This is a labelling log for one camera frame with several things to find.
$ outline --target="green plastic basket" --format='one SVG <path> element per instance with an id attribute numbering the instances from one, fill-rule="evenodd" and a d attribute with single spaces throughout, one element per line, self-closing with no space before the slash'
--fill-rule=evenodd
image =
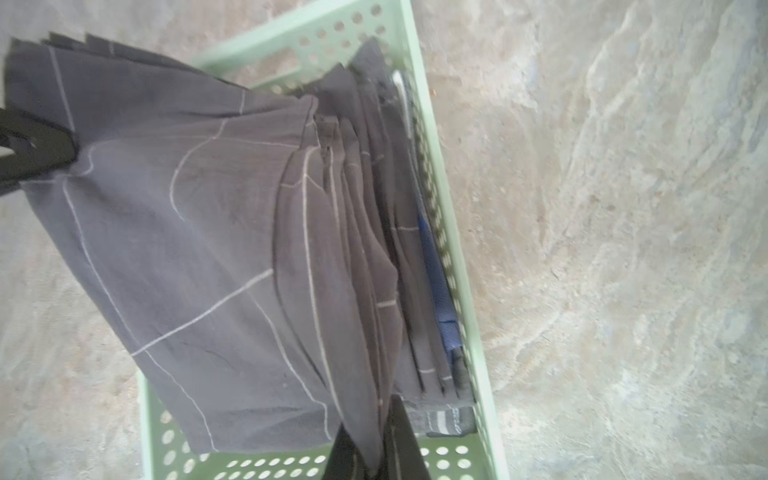
<path id="1" fill-rule="evenodd" d="M 478 433 L 463 438 L 420 438 L 424 460 L 436 480 L 507 480 L 458 228 L 445 175 L 432 102 L 409 0 L 317 0 L 203 53 L 192 65 L 222 77 L 258 65 L 277 67 L 254 88 L 291 91 L 346 63 L 368 38 L 377 37 L 387 63 L 401 70 L 413 89 L 412 109 L 425 179 L 427 208 L 454 304 L 461 320 L 465 358 L 477 404 Z M 262 455 L 190 452 L 178 424 L 140 374 L 144 476 L 147 480 L 321 478 L 330 445 L 305 452 Z"/>

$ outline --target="concrete floor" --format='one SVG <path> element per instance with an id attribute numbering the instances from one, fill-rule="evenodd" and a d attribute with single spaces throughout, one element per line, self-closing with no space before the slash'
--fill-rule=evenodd
<path id="1" fill-rule="evenodd" d="M 295 2 L 3 0 L 189 58 Z M 768 478 L 768 2 L 414 0 L 513 478 Z M 140 478 L 135 368 L 0 199 L 0 478 Z"/>

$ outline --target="folded clothes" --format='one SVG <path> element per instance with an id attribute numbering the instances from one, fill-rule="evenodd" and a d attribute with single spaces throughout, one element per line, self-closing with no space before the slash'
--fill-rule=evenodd
<path id="1" fill-rule="evenodd" d="M 79 149 L 22 189 L 194 451 L 306 449 L 343 424 L 375 469 L 393 393 L 472 405 L 374 41 L 299 98 L 91 36 L 14 41 L 5 65 L 8 108 Z"/>

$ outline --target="clothing stack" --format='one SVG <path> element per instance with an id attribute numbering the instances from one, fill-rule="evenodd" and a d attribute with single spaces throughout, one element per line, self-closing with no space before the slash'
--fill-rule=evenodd
<path id="1" fill-rule="evenodd" d="M 375 41 L 295 96 L 96 37 L 14 41 L 5 65 L 6 107 L 78 142 L 21 187 L 194 451 L 306 449 L 343 424 L 375 471 L 392 394 L 417 431 L 473 428 Z"/>

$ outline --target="blue cloth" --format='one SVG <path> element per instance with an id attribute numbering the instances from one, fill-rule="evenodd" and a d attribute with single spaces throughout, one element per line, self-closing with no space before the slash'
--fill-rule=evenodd
<path id="1" fill-rule="evenodd" d="M 456 315 L 456 308 L 453 306 L 453 298 L 448 288 L 448 280 L 445 278 L 445 271 L 442 269 L 440 254 L 437 251 L 435 239 L 432 237 L 432 228 L 421 211 L 419 211 L 419 235 L 422 238 L 422 252 L 424 253 L 429 285 L 432 288 L 432 299 L 435 302 L 435 319 L 438 328 L 440 328 L 442 348 L 445 350 L 449 362 L 452 362 L 452 351 L 462 346 L 462 337 L 458 332 L 458 315 Z"/>

